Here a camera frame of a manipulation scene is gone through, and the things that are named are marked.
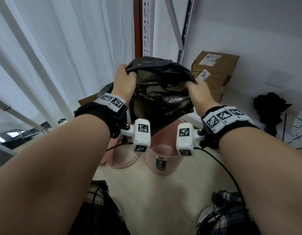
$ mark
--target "plaid fabric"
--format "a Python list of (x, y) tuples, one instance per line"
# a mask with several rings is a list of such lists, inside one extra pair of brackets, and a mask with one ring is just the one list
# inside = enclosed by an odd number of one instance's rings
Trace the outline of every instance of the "plaid fabric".
[(91, 182), (88, 194), (68, 233), (69, 235), (130, 235), (117, 205), (108, 193), (105, 180), (93, 180)]
[(237, 192), (218, 189), (212, 203), (214, 211), (197, 225), (197, 235), (261, 234)]

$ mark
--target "curtain fold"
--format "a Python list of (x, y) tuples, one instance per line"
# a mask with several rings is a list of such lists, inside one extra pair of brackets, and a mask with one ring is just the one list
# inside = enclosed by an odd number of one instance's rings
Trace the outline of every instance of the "curtain fold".
[[(112, 82), (119, 64), (134, 58), (133, 0), (4, 1), (71, 112), (79, 99)], [(64, 118), (59, 96), (41, 80), (1, 12), (0, 46), (49, 118), (1, 64), (0, 99), (38, 124)], [(16, 128), (30, 129), (0, 110), (0, 133)]]

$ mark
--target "trash can label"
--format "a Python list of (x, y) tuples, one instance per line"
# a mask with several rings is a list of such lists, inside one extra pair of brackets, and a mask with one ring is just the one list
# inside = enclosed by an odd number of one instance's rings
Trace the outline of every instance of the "trash can label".
[(166, 158), (156, 156), (156, 168), (160, 171), (165, 171), (166, 167)]

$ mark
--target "black trash bag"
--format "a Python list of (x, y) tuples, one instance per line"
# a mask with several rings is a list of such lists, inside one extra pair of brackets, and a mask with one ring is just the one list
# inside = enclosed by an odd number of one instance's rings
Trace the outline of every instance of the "black trash bag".
[(260, 116), (260, 122), (266, 125), (265, 132), (275, 137), (277, 134), (276, 125), (282, 122), (281, 112), (284, 112), (292, 104), (286, 104), (286, 101), (274, 92), (255, 97), (253, 103)]
[[(130, 119), (147, 119), (151, 135), (181, 116), (193, 112), (187, 81), (196, 82), (190, 71), (172, 60), (154, 57), (134, 59), (126, 72), (137, 73), (137, 85), (129, 103)], [(102, 88), (98, 97), (111, 93), (113, 83)]]

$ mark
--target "person's left hand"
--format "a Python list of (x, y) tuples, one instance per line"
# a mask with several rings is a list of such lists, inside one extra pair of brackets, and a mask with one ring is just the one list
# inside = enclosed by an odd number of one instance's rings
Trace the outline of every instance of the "person's left hand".
[(137, 74), (135, 72), (130, 72), (127, 75), (125, 70), (126, 67), (127, 65), (125, 64), (121, 64), (118, 67), (111, 94), (122, 97), (126, 101), (125, 105), (128, 106), (136, 89)]

